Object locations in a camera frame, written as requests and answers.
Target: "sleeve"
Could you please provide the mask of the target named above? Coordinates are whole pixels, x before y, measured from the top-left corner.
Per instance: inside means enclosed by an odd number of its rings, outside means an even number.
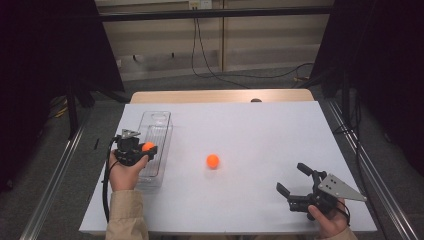
[[[149,239],[143,218],[141,192],[127,190],[112,193],[106,239]]]
[[[343,230],[343,232],[337,234],[334,237],[331,237],[331,238],[315,238],[315,239],[319,239],[319,240],[358,240],[358,238],[356,238],[356,236],[352,232],[352,230],[350,230],[350,228],[348,228],[348,227],[345,230]]]

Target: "power outlet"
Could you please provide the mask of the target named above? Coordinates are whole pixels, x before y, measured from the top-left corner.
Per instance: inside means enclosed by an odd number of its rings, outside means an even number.
[[[212,9],[212,0],[200,0],[200,9]]]
[[[188,9],[189,10],[200,9],[200,0],[190,0],[190,1],[188,1]]]

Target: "human hand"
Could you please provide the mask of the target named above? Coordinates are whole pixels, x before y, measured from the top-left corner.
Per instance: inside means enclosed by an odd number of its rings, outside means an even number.
[[[109,156],[109,168],[115,164],[109,172],[109,181],[112,191],[134,190],[137,184],[138,174],[146,167],[148,159],[149,156],[145,155],[134,166],[128,167],[119,163],[115,157],[114,151],[112,151]]]
[[[339,198],[337,208],[345,212],[344,199]],[[336,209],[333,209],[327,215],[324,215],[316,206],[309,205],[308,211],[320,225],[319,238],[334,237],[343,232],[343,230],[347,227],[346,216]]]

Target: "wall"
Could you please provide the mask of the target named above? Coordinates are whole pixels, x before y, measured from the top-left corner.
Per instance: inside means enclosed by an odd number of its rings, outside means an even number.
[[[126,0],[135,3],[137,0]],[[187,10],[188,1],[138,0],[142,4],[116,5],[118,1],[98,0],[100,13]],[[214,0],[214,9],[331,6],[333,0]],[[217,71],[295,66],[314,61],[328,15],[272,16],[199,19],[202,43],[209,65]],[[194,20],[151,20],[104,23],[114,55],[118,59],[136,55],[140,59],[181,58],[181,74],[189,73],[193,51]],[[205,72],[200,42],[195,62]]]

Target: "metal bracket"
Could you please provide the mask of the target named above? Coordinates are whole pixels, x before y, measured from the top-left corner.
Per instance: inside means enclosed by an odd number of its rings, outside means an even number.
[[[324,180],[319,184],[319,189],[323,192],[330,194],[333,197],[345,198],[356,201],[367,201],[367,198],[361,193],[347,185],[333,174],[328,174]]]

